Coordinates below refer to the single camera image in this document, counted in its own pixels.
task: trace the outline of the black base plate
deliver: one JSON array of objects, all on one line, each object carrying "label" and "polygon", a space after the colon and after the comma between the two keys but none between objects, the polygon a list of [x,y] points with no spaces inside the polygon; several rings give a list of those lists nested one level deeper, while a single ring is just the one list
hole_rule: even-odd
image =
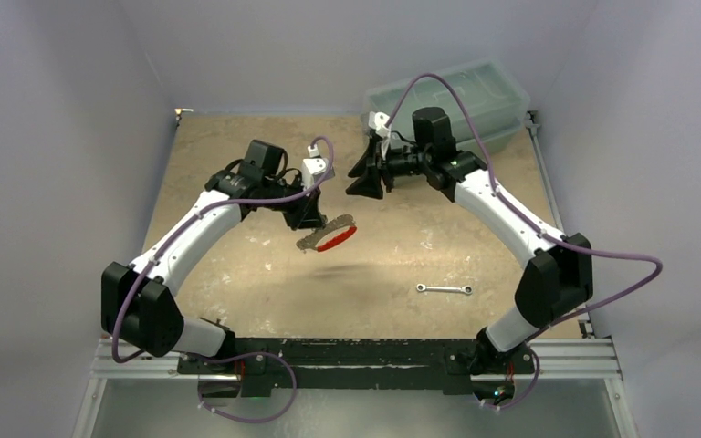
[{"label": "black base plate", "polygon": [[[472,394],[468,364],[473,339],[284,339],[238,338],[238,354],[267,351],[293,368],[302,389],[441,390],[445,395]],[[521,346],[510,357],[515,374],[533,373],[530,351]],[[290,388],[291,379],[277,361],[244,360],[242,397],[267,397],[274,387]],[[508,362],[485,374],[506,374]],[[180,374],[233,374],[233,364],[180,360]]]}]

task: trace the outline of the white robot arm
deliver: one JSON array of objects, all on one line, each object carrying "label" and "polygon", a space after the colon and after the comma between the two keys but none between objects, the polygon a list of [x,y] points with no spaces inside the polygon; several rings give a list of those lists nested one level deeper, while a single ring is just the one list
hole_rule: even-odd
[{"label": "white robot arm", "polygon": [[[356,178],[347,194],[383,198],[400,175],[423,174],[429,184],[474,214],[509,248],[524,267],[515,294],[515,306],[477,334],[472,371],[502,362],[540,329],[592,297],[592,267],[588,255],[565,250],[550,240],[590,247],[582,235],[567,237],[545,224],[500,183],[490,181],[486,164],[474,153],[458,151],[450,119],[441,108],[422,108],[413,114],[415,141],[400,151],[382,147],[390,135],[388,116],[371,114],[370,141],[361,159],[350,170]],[[540,230],[512,213],[498,195],[519,209]]]},{"label": "white robot arm", "polygon": [[[106,268],[101,282],[103,329],[115,332],[120,309],[132,291],[120,337],[136,347],[153,356],[179,351],[206,357],[219,357],[225,346],[234,347],[234,332],[212,321],[184,317],[174,299],[211,246],[258,206],[281,212],[294,230],[320,229],[327,224],[318,208],[319,189],[288,203],[224,205],[229,199],[285,198],[304,191],[325,173],[324,179],[334,176],[315,145],[308,147],[308,153],[299,170],[279,172],[281,161],[288,163],[286,152],[263,141],[251,141],[246,157],[213,175],[197,202],[165,237],[129,265],[115,262]],[[296,171],[291,182],[284,178],[288,171]]]}]

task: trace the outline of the plastic storage bin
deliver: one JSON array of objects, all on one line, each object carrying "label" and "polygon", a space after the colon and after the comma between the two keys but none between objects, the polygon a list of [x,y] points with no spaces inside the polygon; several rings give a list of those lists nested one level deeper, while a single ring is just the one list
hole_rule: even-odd
[{"label": "plastic storage bin", "polygon": [[[512,124],[512,126],[509,126],[504,130],[500,130],[492,135],[480,134],[480,138],[482,138],[482,142],[485,144],[487,152],[492,155],[496,152],[503,151],[503,149],[509,144],[509,141],[512,140],[512,137],[514,137],[521,128],[522,122],[515,120],[515,123]],[[485,155],[482,154],[482,150],[479,149],[479,145],[476,144],[476,141],[473,138],[471,140],[461,141],[456,145],[456,147],[460,151],[473,152],[477,157],[481,158],[482,161],[485,161]]]},{"label": "plastic storage bin", "polygon": [[[519,125],[519,121],[528,110],[528,93],[494,59],[483,59],[435,73],[445,78],[455,89],[483,141],[486,138],[495,138],[502,131],[509,131],[515,123]],[[370,111],[391,114],[409,82],[410,79],[406,79],[367,91],[364,95],[364,112],[361,115],[362,127],[366,128]],[[392,129],[399,131],[404,137],[412,138],[412,115],[422,107],[442,107],[450,117],[453,135],[459,143],[472,138],[471,130],[450,92],[445,86],[429,78],[418,81],[407,95],[393,121]]]}]

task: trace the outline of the gray wall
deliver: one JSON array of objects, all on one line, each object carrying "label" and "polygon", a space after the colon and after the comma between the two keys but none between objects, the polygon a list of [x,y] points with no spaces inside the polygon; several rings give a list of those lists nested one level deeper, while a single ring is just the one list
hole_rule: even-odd
[{"label": "gray wall", "polygon": [[[567,228],[665,263],[594,315],[642,436],[701,436],[701,2],[600,2],[541,116]],[[596,263],[596,295],[650,271]]]},{"label": "gray wall", "polygon": [[0,436],[69,436],[171,106],[115,1],[0,1]]},{"label": "gray wall", "polygon": [[538,106],[597,0],[121,0],[176,106],[361,109],[364,90],[496,55]]}]

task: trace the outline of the combination wrench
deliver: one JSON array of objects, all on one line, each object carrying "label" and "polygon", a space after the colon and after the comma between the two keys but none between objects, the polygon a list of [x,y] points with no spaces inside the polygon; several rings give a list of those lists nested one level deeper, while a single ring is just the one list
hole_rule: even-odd
[{"label": "combination wrench", "polygon": [[418,292],[449,292],[453,294],[464,294],[464,295],[471,295],[472,294],[472,288],[471,286],[464,286],[464,287],[444,287],[444,286],[426,286],[424,284],[417,285],[415,287]]}]

